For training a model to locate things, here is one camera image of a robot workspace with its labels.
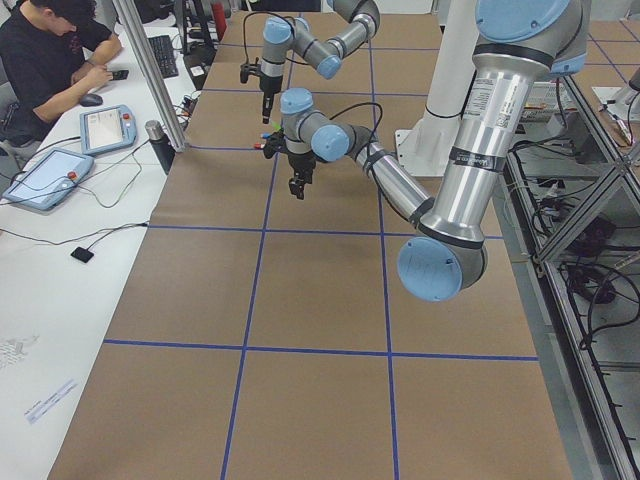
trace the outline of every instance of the metal pole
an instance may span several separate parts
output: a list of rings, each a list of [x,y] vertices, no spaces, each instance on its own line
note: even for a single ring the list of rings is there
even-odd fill
[[[167,129],[167,135],[171,140],[171,144],[177,152],[184,152],[187,148],[184,131],[173,110],[169,92],[167,92],[160,68],[151,51],[151,46],[144,32],[138,10],[136,10],[132,0],[113,0],[113,4],[129,36],[129,40],[131,40],[133,53],[138,60],[138,65],[140,65],[142,73],[147,79],[147,85],[149,85],[151,95],[160,111],[160,117]]]

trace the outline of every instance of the red object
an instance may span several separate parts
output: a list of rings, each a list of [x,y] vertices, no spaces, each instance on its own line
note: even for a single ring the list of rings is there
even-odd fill
[[[216,24],[218,41],[220,41],[222,37],[224,37],[224,32],[227,30],[227,20],[224,18],[224,7],[220,2],[215,2],[211,5],[211,13],[213,14],[213,22]]]

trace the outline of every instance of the man's hand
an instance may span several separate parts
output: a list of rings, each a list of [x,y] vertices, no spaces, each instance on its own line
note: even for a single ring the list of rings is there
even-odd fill
[[[71,75],[71,85],[83,79],[92,68],[93,65],[91,65],[89,62],[84,62],[82,66]]]
[[[91,67],[86,73],[85,82],[89,89],[99,88],[113,78],[113,74],[107,71],[106,65]]]

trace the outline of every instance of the white label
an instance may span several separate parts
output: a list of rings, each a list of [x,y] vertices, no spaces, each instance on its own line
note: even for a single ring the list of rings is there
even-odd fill
[[[193,75],[194,77],[199,77],[200,75],[204,75],[204,69],[200,65],[191,67],[191,75]]]
[[[27,410],[24,416],[27,418],[27,421],[33,425],[36,423],[42,416],[51,410],[60,400],[67,396],[67,394],[76,388],[78,384],[75,380],[69,380],[62,387],[60,387],[53,395],[51,395],[46,400],[38,400],[33,407]]]
[[[478,79],[471,89],[464,118],[480,121],[489,128],[513,131],[527,92],[527,84],[517,79]]]
[[[494,89],[495,80],[491,78],[481,78],[476,80],[473,83],[473,88],[469,95],[467,108],[464,111],[464,118],[483,121]]]

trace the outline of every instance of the keyboard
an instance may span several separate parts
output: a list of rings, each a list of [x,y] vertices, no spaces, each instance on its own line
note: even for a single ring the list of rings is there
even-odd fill
[[[149,37],[153,56],[156,57],[162,78],[177,77],[178,67],[169,35]]]

